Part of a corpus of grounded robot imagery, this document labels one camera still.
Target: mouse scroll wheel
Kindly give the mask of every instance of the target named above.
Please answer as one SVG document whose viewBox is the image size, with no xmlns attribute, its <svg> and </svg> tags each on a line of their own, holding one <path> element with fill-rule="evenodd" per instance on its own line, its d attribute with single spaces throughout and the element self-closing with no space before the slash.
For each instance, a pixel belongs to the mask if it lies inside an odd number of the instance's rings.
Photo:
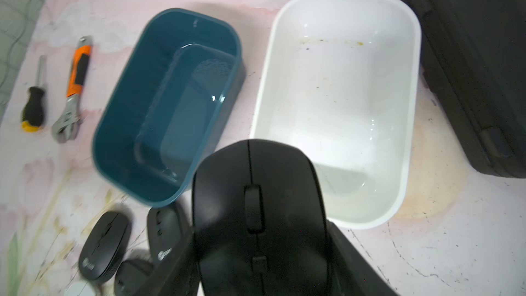
<svg viewBox="0 0 526 296">
<path fill-rule="evenodd" d="M 249 233 L 260 234 L 265 230 L 260 186 L 245 188 L 245 220 Z"/>
<path fill-rule="evenodd" d="M 112 228 L 112 225 L 111 225 L 111 224 L 108 224 L 108 225 L 106 226 L 106 228 L 104 229 L 104 231 L 102 232 L 102 235 L 101 235 L 101 236 L 102 236 L 102 237 L 105 237 L 106 234 L 108 233 L 109 229 L 111 229 L 111 228 Z"/>
<path fill-rule="evenodd" d="M 155 222 L 157 224 L 161 224 L 161 217 L 159 217 L 159 216 L 161 216 L 160 214 L 161 214 L 160 210 L 158 210 L 157 213 L 155 214 Z"/>
</svg>

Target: black case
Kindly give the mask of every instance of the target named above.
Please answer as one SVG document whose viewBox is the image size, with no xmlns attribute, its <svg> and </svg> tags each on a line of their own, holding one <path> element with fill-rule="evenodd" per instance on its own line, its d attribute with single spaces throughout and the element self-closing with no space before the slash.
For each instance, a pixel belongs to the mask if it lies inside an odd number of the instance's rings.
<svg viewBox="0 0 526 296">
<path fill-rule="evenodd" d="M 526 0 L 403 0 L 424 77 L 471 165 L 526 178 Z"/>
</svg>

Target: wrench jaw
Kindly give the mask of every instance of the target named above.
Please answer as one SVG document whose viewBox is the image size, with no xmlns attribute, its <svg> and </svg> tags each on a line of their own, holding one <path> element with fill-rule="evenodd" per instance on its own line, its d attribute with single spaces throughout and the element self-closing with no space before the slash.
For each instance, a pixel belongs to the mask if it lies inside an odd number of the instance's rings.
<svg viewBox="0 0 526 296">
<path fill-rule="evenodd" d="M 93 45 L 93 38 L 91 36 L 83 36 L 77 43 L 77 48 L 82 46 L 91 46 Z"/>
<path fill-rule="evenodd" d="M 79 96 L 73 94 L 67 98 L 66 108 L 57 122 L 51 127 L 51 133 L 55 141 L 65 143 L 73 140 L 78 134 L 78 124 L 81 120 L 78 109 Z"/>
</svg>

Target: plastic basin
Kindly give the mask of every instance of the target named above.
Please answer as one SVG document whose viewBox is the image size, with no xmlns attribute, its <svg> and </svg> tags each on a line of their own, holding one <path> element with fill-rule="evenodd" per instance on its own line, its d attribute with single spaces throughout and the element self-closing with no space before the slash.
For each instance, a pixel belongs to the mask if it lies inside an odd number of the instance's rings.
<svg viewBox="0 0 526 296">
<path fill-rule="evenodd" d="M 98 171 L 144 204 L 162 207 L 212 153 L 245 78 L 227 23 L 169 9 L 144 29 L 93 140 Z"/>
<path fill-rule="evenodd" d="M 420 36 L 400 0 L 292 0 L 274 20 L 251 137 L 311 159 L 339 226 L 377 226 L 402 204 Z"/>
</svg>

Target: black plastic object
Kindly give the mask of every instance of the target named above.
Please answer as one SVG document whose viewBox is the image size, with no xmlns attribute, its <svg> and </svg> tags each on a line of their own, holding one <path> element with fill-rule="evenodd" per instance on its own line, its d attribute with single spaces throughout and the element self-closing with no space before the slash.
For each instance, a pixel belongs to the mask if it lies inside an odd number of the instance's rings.
<svg viewBox="0 0 526 296">
<path fill-rule="evenodd" d="M 189 224 L 177 203 L 162 208 L 152 208 L 146 220 L 150 255 L 155 266 L 179 243 Z"/>
<path fill-rule="evenodd" d="M 28 89 L 30 98 L 22 111 L 22 121 L 27 121 L 32 127 L 40 127 L 44 123 L 44 107 L 42 99 L 45 91 L 40 87 Z"/>
<path fill-rule="evenodd" d="M 82 247 L 78 268 L 84 279 L 96 284 L 108 281 L 117 271 L 126 251 L 131 223 L 126 215 L 104 213 Z"/>
<path fill-rule="evenodd" d="M 190 296 L 197 295 L 198 289 L 194 230 L 190 227 L 134 296 Z"/>
<path fill-rule="evenodd" d="M 154 271 L 150 262 L 131 259 L 121 263 L 115 274 L 115 296 L 132 296 Z"/>
<path fill-rule="evenodd" d="M 196 295 L 196 262 L 207 296 L 396 295 L 338 227 L 323 221 L 318 179 L 298 149 L 238 142 L 203 161 L 193 187 L 195 242 L 190 227 L 134 296 Z M 291 259 L 297 271 L 287 270 Z M 283 286 L 286 280 L 295 285 Z"/>
<path fill-rule="evenodd" d="M 248 140 L 205 159 L 194 178 L 196 256 L 207 295 L 323 295 L 325 213 L 297 148 Z"/>
<path fill-rule="evenodd" d="M 403 0 L 424 77 L 471 165 L 526 178 L 526 0 Z"/>
</svg>

